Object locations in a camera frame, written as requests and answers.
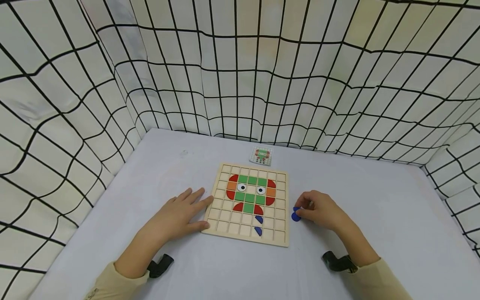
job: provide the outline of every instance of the white tablecloth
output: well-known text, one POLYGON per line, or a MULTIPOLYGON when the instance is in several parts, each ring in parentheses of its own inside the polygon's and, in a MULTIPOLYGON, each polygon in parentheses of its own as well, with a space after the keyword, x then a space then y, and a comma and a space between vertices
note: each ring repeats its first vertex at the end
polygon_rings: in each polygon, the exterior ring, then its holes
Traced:
MULTIPOLYGON (((152 129, 51 266, 31 299, 80 300, 105 265, 170 197, 211 191, 220 162, 252 164, 248 142, 152 129)), ((480 295, 480 264, 416 167, 272 146, 271 168, 301 192, 328 193, 357 222, 414 299, 480 295)), ((338 238, 290 219, 290 247, 196 234, 160 250, 175 262, 138 299, 353 299, 322 254, 338 238)))

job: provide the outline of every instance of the left hand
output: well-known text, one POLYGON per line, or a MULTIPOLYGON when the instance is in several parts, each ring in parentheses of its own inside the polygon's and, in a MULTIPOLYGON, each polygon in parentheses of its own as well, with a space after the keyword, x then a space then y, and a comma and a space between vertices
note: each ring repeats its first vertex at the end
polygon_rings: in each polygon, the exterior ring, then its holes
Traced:
POLYGON ((188 188, 178 197, 168 200, 163 207, 140 229, 139 234, 147 236, 158 245, 176 240, 185 235, 208 229, 206 221, 189 223, 201 210, 213 202, 213 196, 195 203, 205 192, 204 188, 192 193, 188 188))

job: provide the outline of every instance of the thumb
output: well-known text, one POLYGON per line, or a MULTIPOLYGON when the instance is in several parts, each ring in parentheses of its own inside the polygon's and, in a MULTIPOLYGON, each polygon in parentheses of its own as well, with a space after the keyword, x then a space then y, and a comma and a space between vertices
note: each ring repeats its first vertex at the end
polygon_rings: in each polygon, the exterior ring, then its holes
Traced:
POLYGON ((310 221, 313 221, 313 219, 315 218, 315 212, 313 210, 310 210, 310 209, 299 209, 295 212, 297 214, 297 216, 299 217, 302 217, 302 218, 305 218, 307 220, 310 220, 310 221))
POLYGON ((202 231, 209 228, 210 228, 210 224, 207 221, 189 223, 187 224, 187 227, 186 227, 186 234, 191 234, 191 233, 202 231))

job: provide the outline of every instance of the grid backdrop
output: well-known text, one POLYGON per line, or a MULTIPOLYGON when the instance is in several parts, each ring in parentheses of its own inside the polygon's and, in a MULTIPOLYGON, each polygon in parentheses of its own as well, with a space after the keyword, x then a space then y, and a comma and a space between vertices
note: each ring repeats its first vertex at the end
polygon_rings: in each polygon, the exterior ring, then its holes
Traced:
POLYGON ((479 0, 0 0, 0 299, 151 128, 419 166, 480 257, 479 25, 479 0))

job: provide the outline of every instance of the green square tile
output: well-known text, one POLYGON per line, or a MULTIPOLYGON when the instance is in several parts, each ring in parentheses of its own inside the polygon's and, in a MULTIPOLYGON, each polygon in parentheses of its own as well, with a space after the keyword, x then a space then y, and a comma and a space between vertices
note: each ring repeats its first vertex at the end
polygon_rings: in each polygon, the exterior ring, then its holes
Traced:
POLYGON ((244 192, 235 192, 235 200, 243 201, 245 199, 244 192))
POLYGON ((259 179, 258 179, 258 185, 267 186, 267 179, 265 179, 265 178, 259 178, 259 179))
POLYGON ((240 183, 247 183, 248 177, 245 175, 239 175, 239 182, 240 183))
POLYGON ((248 184, 257 185, 257 178, 256 177, 248 177, 248 184))
POLYGON ((255 203, 262 205, 265 204, 265 196, 256 195, 255 203))
POLYGON ((253 204, 245 203, 243 205, 243 212, 253 214, 253 204))
POLYGON ((253 194, 246 194, 245 195, 245 202, 253 203, 255 200, 255 195, 253 194))

